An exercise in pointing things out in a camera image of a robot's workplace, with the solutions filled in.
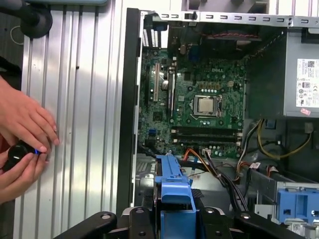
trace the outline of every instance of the hand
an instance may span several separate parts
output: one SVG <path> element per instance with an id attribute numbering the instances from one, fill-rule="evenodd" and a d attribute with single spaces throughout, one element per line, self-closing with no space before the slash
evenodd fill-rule
<path id="1" fill-rule="evenodd" d="M 2 78 L 0 78 L 0 127 L 6 129 L 7 134 L 3 136 L 9 144 L 12 144 L 10 143 L 12 135 L 42 153 L 50 150 L 48 138 L 55 145 L 59 144 L 52 115 L 38 102 L 15 90 Z"/>
<path id="2" fill-rule="evenodd" d="M 27 154 L 7 172 L 0 170 L 0 204 L 21 196 L 41 175 L 47 162 L 46 154 Z M 7 151 L 0 154 L 0 168 L 7 161 Z"/>

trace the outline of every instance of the blue plastic bracket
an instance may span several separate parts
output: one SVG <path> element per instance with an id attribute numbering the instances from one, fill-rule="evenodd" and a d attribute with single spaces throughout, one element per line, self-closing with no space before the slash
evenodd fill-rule
<path id="1" fill-rule="evenodd" d="M 189 180 L 174 156 L 158 155 L 157 160 L 162 168 L 162 176 L 155 177 L 155 183 L 161 185 L 161 202 L 191 205 L 191 210 L 161 211 L 161 239 L 195 239 L 196 208 Z"/>
<path id="2" fill-rule="evenodd" d="M 312 224 L 319 220 L 319 190 L 285 190 L 277 195 L 277 220 L 284 223 L 286 219 L 302 219 Z"/>

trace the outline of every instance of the black strap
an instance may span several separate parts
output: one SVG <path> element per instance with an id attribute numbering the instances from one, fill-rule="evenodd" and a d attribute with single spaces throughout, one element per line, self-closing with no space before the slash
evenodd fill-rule
<path id="1" fill-rule="evenodd" d="M 7 61 L 2 56 L 0 56 L 0 68 L 3 68 L 7 72 L 15 73 L 17 75 L 21 74 L 21 69 L 19 66 L 12 64 L 11 62 Z"/>

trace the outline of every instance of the ribbed metal panel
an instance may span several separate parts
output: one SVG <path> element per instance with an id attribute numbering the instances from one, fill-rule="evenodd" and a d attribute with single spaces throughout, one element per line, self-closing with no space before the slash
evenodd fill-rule
<path id="1" fill-rule="evenodd" d="M 61 145 L 16 200 L 14 239 L 50 239 L 96 212 L 116 211 L 122 1 L 51 10 L 50 34 L 25 38 L 22 90 L 56 117 Z"/>
<path id="2" fill-rule="evenodd" d="M 318 16 L 319 0 L 269 0 L 269 14 Z"/>

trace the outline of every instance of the red wire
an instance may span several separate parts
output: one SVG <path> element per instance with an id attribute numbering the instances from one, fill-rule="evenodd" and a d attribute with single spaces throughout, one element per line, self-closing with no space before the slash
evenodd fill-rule
<path id="1" fill-rule="evenodd" d="M 221 33 L 221 34 L 215 34 L 215 35 L 203 34 L 203 36 L 211 36 L 211 37 L 237 36 L 237 37 L 243 37 L 243 38 L 258 38 L 258 36 L 256 35 L 239 34 L 239 33 Z"/>

